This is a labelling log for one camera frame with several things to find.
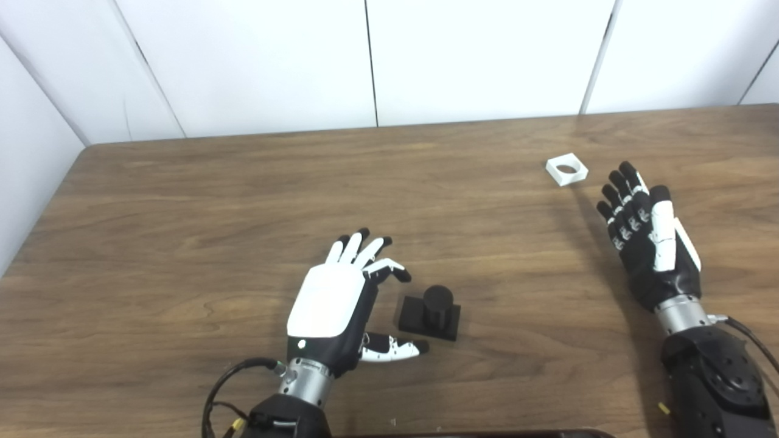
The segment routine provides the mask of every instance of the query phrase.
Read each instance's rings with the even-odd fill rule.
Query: wooden table
[[[568,152],[590,176],[559,188],[544,164]],[[284,357],[307,269],[362,226],[414,275],[369,329],[397,333],[401,297],[438,283],[463,315],[456,343],[339,379],[336,435],[670,436],[662,335],[594,209],[624,159],[671,187],[706,310],[779,352],[779,106],[100,145],[0,282],[0,436],[196,436],[214,380]],[[276,388],[247,372],[222,398]]]

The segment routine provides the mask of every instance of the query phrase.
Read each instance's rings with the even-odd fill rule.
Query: silver cylindrical wrist
[[[320,408],[325,407],[333,373],[323,364],[308,359],[292,359],[281,377],[279,394],[297,397]]]
[[[669,298],[654,308],[654,314],[667,335],[693,327],[712,325],[700,302],[692,295]]]

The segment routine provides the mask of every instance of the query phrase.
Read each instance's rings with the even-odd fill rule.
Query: black cable
[[[251,359],[246,359],[245,361],[237,364],[236,366],[233,366],[232,368],[227,370],[224,374],[222,374],[222,377],[220,377],[219,380],[217,380],[217,382],[211,388],[211,392],[208,393],[208,397],[206,398],[206,405],[203,406],[203,418],[200,422],[201,438],[214,438],[213,428],[211,427],[211,411],[213,410],[213,406],[214,406],[213,399],[216,398],[219,389],[222,387],[222,385],[224,385],[225,382],[227,382],[233,375],[235,375],[238,371],[241,371],[242,369],[254,368],[257,366],[264,366],[267,369],[274,369],[276,368],[277,364],[279,364],[279,362],[275,359],[251,358]],[[222,401],[219,403],[222,404],[223,406],[227,405]]]
[[[235,412],[235,414],[239,417],[241,417],[242,420],[248,420],[249,416],[246,415],[246,412],[243,412],[241,409],[238,409],[237,406],[235,406],[232,403],[228,403],[226,401],[215,401],[211,404],[212,406],[224,406],[225,408],[229,408],[231,411]]]
[[[727,325],[730,327],[735,328],[736,330],[744,333],[745,336],[747,336],[752,342],[757,345],[757,347],[763,352],[763,354],[768,358],[768,362],[771,362],[771,365],[774,366],[774,369],[777,370],[777,373],[779,373],[779,362],[777,362],[774,355],[771,354],[770,351],[768,351],[768,347],[763,342],[760,342],[760,339],[757,338],[757,336],[752,333],[752,331],[745,326],[744,324],[740,323],[737,320],[734,320],[732,317],[728,316],[728,318],[724,321]]]

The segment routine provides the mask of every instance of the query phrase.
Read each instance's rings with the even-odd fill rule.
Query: white wall
[[[774,50],[742,104],[779,104],[779,50]]]
[[[88,144],[183,136],[112,0],[0,0],[0,35]]]
[[[625,0],[587,113],[735,105],[778,23],[777,0]]]
[[[368,0],[380,125],[579,112],[613,0]]]
[[[0,39],[0,276],[83,148]]]
[[[120,0],[187,136],[375,126],[363,0]]]

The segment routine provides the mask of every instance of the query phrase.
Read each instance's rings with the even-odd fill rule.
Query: black peg
[[[460,306],[454,304],[452,291],[437,284],[428,288],[422,298],[404,298],[398,328],[409,333],[455,341],[459,323]]]

